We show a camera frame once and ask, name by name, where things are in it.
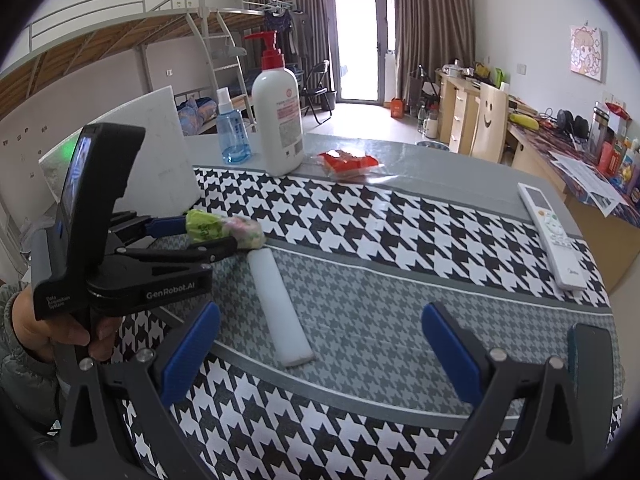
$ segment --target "green light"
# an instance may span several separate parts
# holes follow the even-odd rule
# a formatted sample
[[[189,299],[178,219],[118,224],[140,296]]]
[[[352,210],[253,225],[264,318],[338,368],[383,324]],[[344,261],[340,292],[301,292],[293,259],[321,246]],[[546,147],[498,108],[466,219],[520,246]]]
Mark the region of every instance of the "green light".
[[[78,142],[78,138],[70,139],[68,142],[62,146],[62,156],[65,160],[71,163],[71,158],[74,156],[74,150],[76,148],[76,143]]]

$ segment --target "tiled floor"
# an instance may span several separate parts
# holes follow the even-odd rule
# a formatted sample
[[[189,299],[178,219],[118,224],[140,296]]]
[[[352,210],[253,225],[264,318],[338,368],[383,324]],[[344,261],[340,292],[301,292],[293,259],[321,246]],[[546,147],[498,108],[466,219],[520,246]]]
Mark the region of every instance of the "tiled floor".
[[[318,119],[324,121],[329,112],[318,112]],[[405,116],[404,119],[392,119],[387,108],[374,105],[353,105],[338,103],[334,116],[318,126],[311,110],[302,117],[305,133],[352,137],[356,139],[394,140],[414,144],[422,137],[417,131],[417,120]]]

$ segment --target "blue spray bottle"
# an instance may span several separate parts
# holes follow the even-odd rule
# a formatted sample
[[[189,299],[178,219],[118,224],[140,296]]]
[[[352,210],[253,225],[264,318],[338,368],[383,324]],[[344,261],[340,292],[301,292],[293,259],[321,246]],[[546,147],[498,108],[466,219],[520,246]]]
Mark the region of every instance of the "blue spray bottle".
[[[229,89],[218,90],[218,142],[222,160],[227,164],[239,164],[251,157],[251,147],[246,136],[242,114],[236,110],[229,97]]]

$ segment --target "anime poster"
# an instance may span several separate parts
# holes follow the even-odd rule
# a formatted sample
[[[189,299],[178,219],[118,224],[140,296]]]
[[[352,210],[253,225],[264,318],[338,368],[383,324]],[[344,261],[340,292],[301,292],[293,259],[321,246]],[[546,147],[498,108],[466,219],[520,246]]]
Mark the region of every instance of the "anime poster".
[[[571,28],[571,70],[602,81],[602,33],[599,28]]]

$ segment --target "glass door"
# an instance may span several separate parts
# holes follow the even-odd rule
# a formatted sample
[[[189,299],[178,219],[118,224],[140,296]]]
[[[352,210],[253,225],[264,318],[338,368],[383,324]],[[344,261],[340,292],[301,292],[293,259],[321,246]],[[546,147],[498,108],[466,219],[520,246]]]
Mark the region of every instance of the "glass door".
[[[380,102],[380,40],[376,0],[334,0],[338,100]]]
[[[385,59],[396,49],[394,0],[327,0],[337,100],[382,104]]]

